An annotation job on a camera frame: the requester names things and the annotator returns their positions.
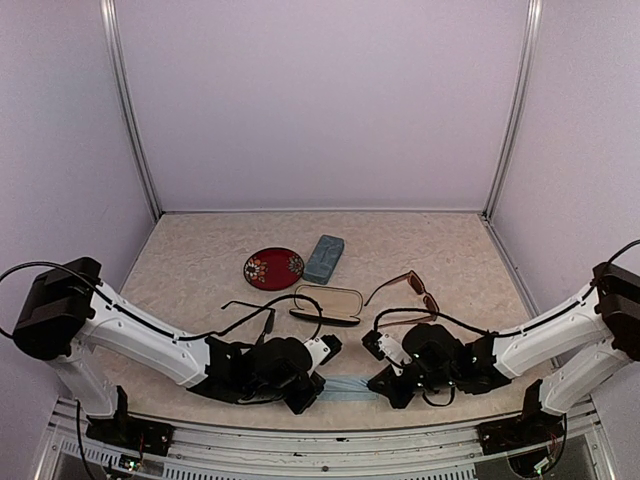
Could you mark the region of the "light blue cleaning cloth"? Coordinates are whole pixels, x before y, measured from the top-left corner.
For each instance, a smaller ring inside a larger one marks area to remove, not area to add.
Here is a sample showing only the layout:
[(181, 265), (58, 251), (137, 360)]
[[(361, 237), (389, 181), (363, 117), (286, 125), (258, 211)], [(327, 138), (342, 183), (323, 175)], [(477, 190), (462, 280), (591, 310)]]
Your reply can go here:
[(368, 386), (368, 378), (361, 375), (336, 375), (326, 378), (320, 401), (363, 402), (375, 401), (378, 395)]

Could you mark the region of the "black glasses case beige lining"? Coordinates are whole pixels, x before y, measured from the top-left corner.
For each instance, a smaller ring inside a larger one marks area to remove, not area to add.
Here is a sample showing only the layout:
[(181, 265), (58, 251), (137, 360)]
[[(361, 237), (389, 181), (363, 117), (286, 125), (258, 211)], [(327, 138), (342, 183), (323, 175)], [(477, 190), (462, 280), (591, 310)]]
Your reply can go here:
[(295, 294), (294, 307), (289, 314), (299, 320), (317, 322), (319, 319), (315, 306), (302, 296), (315, 300), (322, 309), (322, 323), (336, 327), (355, 327), (360, 324), (360, 313), (364, 299), (353, 289), (322, 285), (300, 285)]

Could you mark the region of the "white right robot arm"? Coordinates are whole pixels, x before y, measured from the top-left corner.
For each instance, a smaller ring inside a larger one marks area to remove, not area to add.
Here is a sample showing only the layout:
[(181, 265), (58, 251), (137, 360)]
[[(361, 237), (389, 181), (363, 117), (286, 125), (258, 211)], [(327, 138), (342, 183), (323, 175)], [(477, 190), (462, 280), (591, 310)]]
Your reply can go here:
[(594, 268), (591, 282), (564, 303), (510, 331), (477, 335), (462, 343), (444, 326), (426, 323), (396, 341), (375, 326), (362, 344), (388, 364), (367, 387), (403, 409), (417, 391), (449, 388), (486, 394), (574, 350), (559, 371), (527, 389), (523, 413), (511, 423), (512, 436), (531, 444), (549, 429), (550, 416), (564, 415), (618, 370), (638, 361), (639, 277), (603, 262)]

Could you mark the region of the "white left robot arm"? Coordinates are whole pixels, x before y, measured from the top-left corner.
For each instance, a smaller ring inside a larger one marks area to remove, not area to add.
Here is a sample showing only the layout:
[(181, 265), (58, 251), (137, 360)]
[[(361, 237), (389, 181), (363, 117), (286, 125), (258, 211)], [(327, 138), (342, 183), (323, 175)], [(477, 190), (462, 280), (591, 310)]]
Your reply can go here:
[(301, 341), (273, 337), (275, 303), (255, 305), (231, 325), (199, 334), (173, 327), (139, 309), (100, 279), (101, 265), (81, 257), (61, 265), (25, 262), (5, 277), (41, 268), (8, 339), (24, 354), (50, 364), (88, 416), (121, 445), (140, 434), (137, 418), (121, 406), (116, 386), (102, 379), (93, 348), (114, 351), (204, 398), (232, 405), (282, 401), (296, 415), (324, 389), (318, 374), (342, 349), (332, 334), (314, 330)]

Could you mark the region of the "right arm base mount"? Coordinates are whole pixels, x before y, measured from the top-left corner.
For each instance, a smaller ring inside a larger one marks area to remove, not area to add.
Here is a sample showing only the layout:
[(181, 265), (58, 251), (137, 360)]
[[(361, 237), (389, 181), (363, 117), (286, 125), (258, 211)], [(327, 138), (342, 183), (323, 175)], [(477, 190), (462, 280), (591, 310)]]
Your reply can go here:
[(541, 385), (542, 381), (537, 380), (527, 388), (519, 415), (483, 422), (476, 427), (484, 455), (524, 448), (566, 434), (565, 415), (542, 411)]

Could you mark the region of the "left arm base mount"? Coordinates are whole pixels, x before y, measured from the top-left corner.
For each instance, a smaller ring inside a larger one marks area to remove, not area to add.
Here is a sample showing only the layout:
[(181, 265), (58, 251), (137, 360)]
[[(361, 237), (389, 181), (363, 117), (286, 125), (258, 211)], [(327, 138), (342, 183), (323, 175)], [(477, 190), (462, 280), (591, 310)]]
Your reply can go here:
[(166, 457), (173, 439), (174, 427), (168, 423), (131, 416), (124, 389), (116, 386), (117, 406), (112, 417), (88, 416), (86, 436), (112, 446), (135, 450), (139, 454)]

